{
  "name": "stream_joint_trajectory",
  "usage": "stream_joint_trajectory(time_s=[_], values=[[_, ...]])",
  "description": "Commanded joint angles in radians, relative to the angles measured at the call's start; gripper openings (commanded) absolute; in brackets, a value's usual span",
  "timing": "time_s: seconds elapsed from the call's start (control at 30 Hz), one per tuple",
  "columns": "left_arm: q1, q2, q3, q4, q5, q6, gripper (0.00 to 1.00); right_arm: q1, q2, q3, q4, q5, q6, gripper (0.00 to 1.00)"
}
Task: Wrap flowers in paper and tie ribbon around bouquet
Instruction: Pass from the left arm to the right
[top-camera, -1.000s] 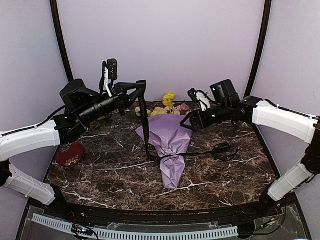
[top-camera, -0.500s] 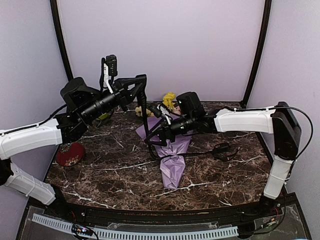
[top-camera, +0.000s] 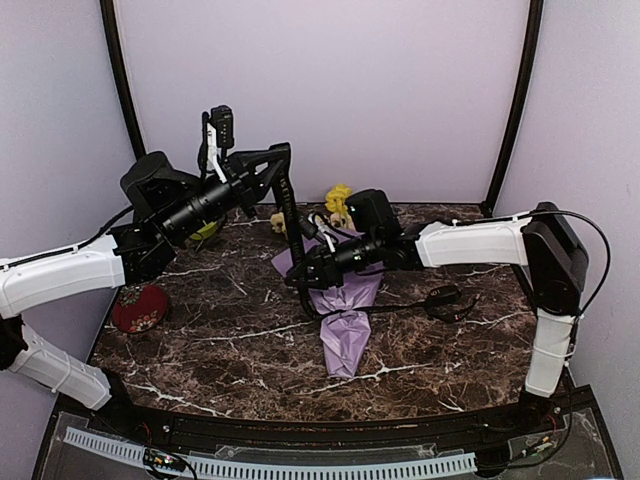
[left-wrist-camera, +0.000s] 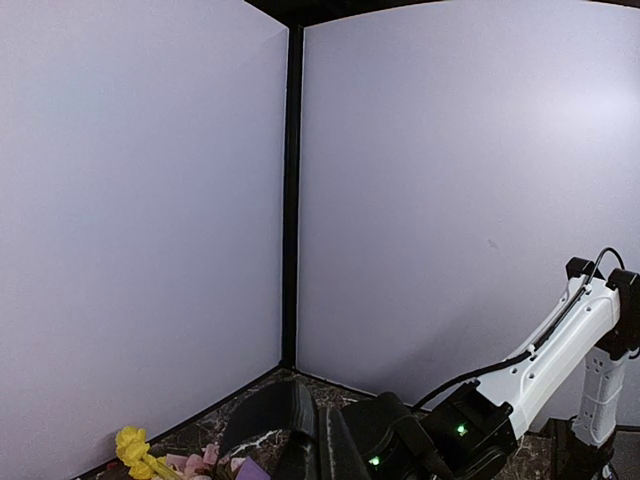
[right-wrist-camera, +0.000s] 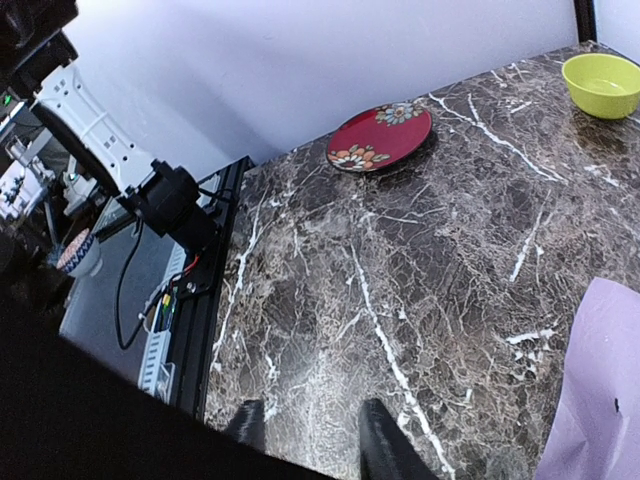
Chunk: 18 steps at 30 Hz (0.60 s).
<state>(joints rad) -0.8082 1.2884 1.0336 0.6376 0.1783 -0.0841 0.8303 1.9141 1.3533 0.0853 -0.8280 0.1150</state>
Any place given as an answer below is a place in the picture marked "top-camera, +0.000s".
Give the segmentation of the pink wrapping paper sheet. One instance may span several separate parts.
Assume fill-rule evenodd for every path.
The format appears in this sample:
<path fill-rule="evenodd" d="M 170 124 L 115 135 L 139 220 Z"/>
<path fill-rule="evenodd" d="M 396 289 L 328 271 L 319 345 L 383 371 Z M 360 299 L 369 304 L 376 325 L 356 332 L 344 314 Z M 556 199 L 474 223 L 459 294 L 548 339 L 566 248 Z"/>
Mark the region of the pink wrapping paper sheet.
<path fill-rule="evenodd" d="M 369 267 L 366 275 L 346 273 L 341 287 L 309 291 L 314 309 L 331 315 L 320 323 L 319 338 L 329 377 L 353 378 L 371 335 L 369 316 L 356 308 L 374 304 L 383 279 L 382 273 L 373 275 L 376 266 Z"/>

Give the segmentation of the yellow daisy bunch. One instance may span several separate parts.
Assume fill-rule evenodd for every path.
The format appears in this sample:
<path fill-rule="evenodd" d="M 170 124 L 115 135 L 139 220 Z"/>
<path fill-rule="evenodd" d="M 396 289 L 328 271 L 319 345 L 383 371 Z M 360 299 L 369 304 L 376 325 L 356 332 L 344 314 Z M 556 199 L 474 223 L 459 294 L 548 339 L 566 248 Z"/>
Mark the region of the yellow daisy bunch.
<path fill-rule="evenodd" d="M 287 236 L 287 227 L 283 212 L 272 214 L 270 217 L 270 224 L 275 233 Z"/>

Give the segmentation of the yellow rose stem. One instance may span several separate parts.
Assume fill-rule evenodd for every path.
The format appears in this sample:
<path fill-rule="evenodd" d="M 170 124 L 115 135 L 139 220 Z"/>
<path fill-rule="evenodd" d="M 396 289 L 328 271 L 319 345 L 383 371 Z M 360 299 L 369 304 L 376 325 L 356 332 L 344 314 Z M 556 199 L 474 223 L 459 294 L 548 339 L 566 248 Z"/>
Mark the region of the yellow rose stem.
<path fill-rule="evenodd" d="M 347 213 L 346 200 L 352 194 L 352 189 L 345 184 L 335 185 L 325 196 L 325 207 L 331 213 L 345 215 Z"/>

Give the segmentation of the black printed ribbon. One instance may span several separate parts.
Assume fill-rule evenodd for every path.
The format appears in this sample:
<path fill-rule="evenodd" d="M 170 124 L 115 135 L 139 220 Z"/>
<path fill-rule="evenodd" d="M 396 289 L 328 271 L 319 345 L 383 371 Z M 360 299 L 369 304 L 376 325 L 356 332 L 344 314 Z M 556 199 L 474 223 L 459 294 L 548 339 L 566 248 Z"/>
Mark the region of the black printed ribbon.
<path fill-rule="evenodd" d="M 353 215 L 357 236 L 334 247 L 318 244 L 310 250 L 304 247 L 304 229 L 290 182 L 280 181 L 274 187 L 274 194 L 283 209 L 292 259 L 285 284 L 297 289 L 305 313 L 314 320 L 326 316 L 313 306 L 310 291 L 341 287 L 348 272 L 361 272 L 378 263 L 386 271 L 424 268 L 416 247 L 417 228 L 400 226 L 382 190 L 367 189 L 347 198 L 347 210 Z"/>

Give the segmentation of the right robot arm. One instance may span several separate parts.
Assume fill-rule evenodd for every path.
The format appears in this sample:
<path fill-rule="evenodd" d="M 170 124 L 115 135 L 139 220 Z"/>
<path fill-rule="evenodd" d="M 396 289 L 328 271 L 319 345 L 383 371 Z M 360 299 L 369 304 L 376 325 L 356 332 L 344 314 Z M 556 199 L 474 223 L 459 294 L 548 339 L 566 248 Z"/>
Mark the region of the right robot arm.
<path fill-rule="evenodd" d="M 401 226 L 379 190 L 347 201 L 356 232 L 306 247 L 295 231 L 274 259 L 286 285 L 300 294 L 341 287 L 350 273 L 423 271 L 451 265 L 508 265 L 536 317 L 536 333 L 523 390 L 528 396 L 510 413 L 521 434 L 549 416 L 550 398 L 574 354 L 577 330 L 590 303 L 582 298 L 589 267 L 585 245 L 570 219 L 581 214 L 552 202 L 511 216 L 434 220 Z"/>

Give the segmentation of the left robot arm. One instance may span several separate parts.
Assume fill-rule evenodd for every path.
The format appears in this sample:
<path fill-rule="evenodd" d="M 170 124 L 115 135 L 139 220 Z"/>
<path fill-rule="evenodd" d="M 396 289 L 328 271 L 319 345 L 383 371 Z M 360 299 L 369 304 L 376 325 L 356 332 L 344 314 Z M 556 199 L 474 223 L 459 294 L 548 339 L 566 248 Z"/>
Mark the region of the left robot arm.
<path fill-rule="evenodd" d="M 205 224 L 240 208 L 248 216 L 268 193 L 283 192 L 291 146 L 234 148 L 233 113 L 215 107 L 201 117 L 198 174 L 176 169 L 161 151 L 121 178 L 128 207 L 93 237 L 57 250 L 1 262 L 1 368 L 100 412 L 120 436 L 141 427 L 140 412 L 120 377 L 90 366 L 38 335 L 25 311 L 87 292 L 156 279 Z"/>

